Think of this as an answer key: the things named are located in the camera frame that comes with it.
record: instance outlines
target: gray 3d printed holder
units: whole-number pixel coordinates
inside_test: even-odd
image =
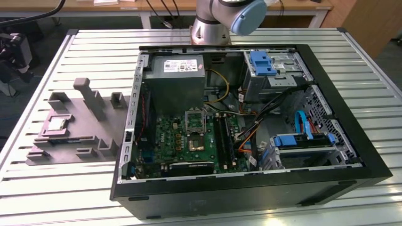
[[[75,90],[83,98],[53,92],[52,107],[26,155],[28,165],[113,161],[123,141],[129,97],[112,93],[100,97],[87,78],[76,78]]]

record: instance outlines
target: metal slats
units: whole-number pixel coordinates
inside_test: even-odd
[[[26,166],[25,154],[45,120],[53,90],[79,97],[79,77],[103,97],[131,93],[139,46],[185,45],[188,30],[85,30],[71,38],[0,174],[0,225],[141,224],[108,200],[115,162]],[[367,225],[402,222],[402,101],[336,29],[260,29],[232,44],[308,44],[394,176],[323,206],[169,218],[169,225]]]

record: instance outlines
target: floor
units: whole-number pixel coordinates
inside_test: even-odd
[[[188,27],[192,21],[193,18],[185,18],[181,21],[181,26]],[[156,18],[151,18],[151,24],[153,28],[164,28]],[[34,77],[28,84],[21,80],[12,82],[12,86],[20,91],[20,94],[14,98],[6,97],[0,93],[0,150],[29,102],[41,80],[40,76],[45,73],[67,31],[69,29],[141,29],[139,17],[108,17],[107,20],[100,17],[69,17],[61,18],[60,26],[54,26],[52,20],[46,18],[38,21],[38,25],[45,39],[33,43],[33,49],[41,62],[32,69]],[[402,89],[402,46],[398,46],[395,41],[388,43],[375,62],[398,88]]]

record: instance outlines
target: power cable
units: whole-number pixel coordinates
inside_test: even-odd
[[[221,78],[221,80],[224,81],[224,84],[225,84],[225,93],[224,93],[223,97],[219,98],[219,99],[216,99],[216,100],[204,102],[204,103],[209,104],[209,103],[216,103],[216,102],[219,102],[219,101],[221,101],[221,100],[225,99],[225,97],[227,97],[227,95],[228,95],[228,90],[229,90],[229,83],[228,83],[227,79],[224,78],[224,76],[223,76],[217,71],[215,71],[213,69],[208,69],[208,68],[205,69],[205,71],[211,71],[211,72],[213,72],[216,75],[219,75],[220,78]]]
[[[173,16],[173,14],[172,14],[172,13],[171,13],[171,11],[169,11],[169,8],[168,8],[168,6],[165,5],[165,3],[164,3],[164,1],[163,1],[163,0],[160,0],[160,2],[161,2],[161,4],[163,4],[163,6],[164,6],[164,8],[165,8],[167,12],[169,13],[169,16],[171,16],[172,22],[173,22],[173,25],[179,26],[179,25],[177,25],[177,23],[176,23],[175,16]]]
[[[21,24],[21,23],[25,23],[25,22],[30,22],[30,21],[46,18],[46,17],[54,15],[61,10],[61,8],[64,6],[64,3],[65,3],[65,0],[60,0],[57,7],[52,11],[49,11],[44,14],[30,16],[30,17],[25,17],[25,18],[20,18],[20,19],[14,19],[14,20],[2,21],[2,22],[0,22],[0,27]]]
[[[155,11],[155,9],[153,9],[153,7],[152,7],[149,1],[148,1],[148,0],[145,0],[145,1],[147,1],[147,3],[148,3],[148,6],[149,6],[152,12],[155,13],[155,16],[156,16],[157,19],[160,20],[160,22],[165,25],[167,28],[171,29],[171,28],[172,28],[172,25],[161,19],[161,17],[160,17],[160,16],[157,15],[157,13],[156,13],[156,11]]]
[[[172,1],[173,1],[173,4],[175,4],[175,8],[176,8],[176,12],[177,12],[177,20],[180,22],[180,28],[181,28],[183,20],[181,20],[181,17],[180,17],[179,7],[177,7],[177,4],[176,4],[176,1],[175,0],[172,0]]]
[[[284,14],[284,5],[283,5],[282,0],[279,0],[279,2],[280,2],[280,13],[279,13],[279,16],[283,16],[283,14]]]

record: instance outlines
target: black cable cord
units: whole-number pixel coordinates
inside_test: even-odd
[[[287,95],[290,95],[295,91],[306,89],[307,86],[308,85],[306,84],[306,85],[302,85],[299,87],[288,88],[268,103],[266,103],[266,105],[263,106],[261,110],[259,111],[259,113],[256,114],[256,116],[253,118],[253,124],[237,136],[240,137],[244,134],[247,134],[248,132],[251,132],[255,129],[255,127],[259,125],[261,120],[264,119],[264,115],[268,114],[276,107],[280,106],[280,104],[284,101]]]
[[[179,12],[179,7],[177,7],[177,4],[176,4],[176,1],[175,0],[172,0],[173,1],[173,4],[175,4],[175,8],[176,8],[176,12],[177,12],[177,20],[179,20],[179,24],[180,24],[180,28],[183,28],[181,26],[183,26],[183,21],[181,21],[181,17],[180,17],[180,12]]]
[[[240,113],[233,112],[233,111],[225,111],[225,110],[221,110],[221,109],[213,107],[211,104],[204,104],[204,105],[207,105],[209,108],[212,108],[212,109],[213,109],[215,111],[217,111],[217,112],[221,112],[221,113],[232,113],[232,114],[240,114]]]
[[[54,15],[61,10],[61,8],[64,6],[64,3],[65,3],[65,0],[60,0],[57,7],[52,11],[49,11],[49,12],[46,12],[44,14],[0,22],[0,27],[16,25],[16,24],[21,24],[21,23],[25,23],[25,22],[30,22],[30,21],[42,19],[42,18],[45,18],[48,16],[52,16],[52,15]]]
[[[156,11],[155,11],[155,9],[153,9],[153,7],[152,7],[149,1],[148,1],[148,0],[145,0],[145,1],[147,1],[147,3],[148,3],[148,6],[151,7],[151,10],[152,10],[153,13],[155,13],[155,16],[157,17],[157,19],[160,20],[160,22],[164,24],[165,22],[164,22],[164,20],[161,19],[161,17],[157,15],[157,13],[156,13]]]
[[[168,6],[165,5],[165,3],[164,3],[164,1],[163,1],[163,0],[160,0],[160,2],[161,2],[161,4],[163,4],[163,6],[164,6],[165,10],[167,10],[167,11],[168,11],[168,13],[169,13],[169,16],[171,16],[172,22],[173,22],[173,25],[176,25],[176,26],[177,26],[177,23],[176,23],[175,16],[172,15],[172,13],[171,13],[171,11],[169,11],[169,8],[168,8]]]
[[[283,14],[284,14],[284,5],[283,5],[282,0],[279,0],[279,2],[280,2],[280,13],[279,13],[279,15],[283,16]]]
[[[176,1],[175,0],[172,0],[172,1],[173,1],[173,4],[175,4],[175,7],[176,7],[177,16],[180,16],[180,12],[179,12]]]
[[[251,146],[251,156],[256,160],[255,166],[252,164],[249,164],[249,166],[252,166],[251,171],[257,171],[259,164],[257,164],[257,147],[256,147],[256,135],[255,135],[255,133],[249,137],[249,146]]]
[[[220,99],[219,93],[220,93],[220,90],[216,92],[216,99]],[[228,107],[227,104],[224,103],[224,99],[227,98],[227,96],[225,96],[217,103],[220,103],[220,104],[224,106],[224,108],[225,108],[228,111],[231,111],[229,107]]]

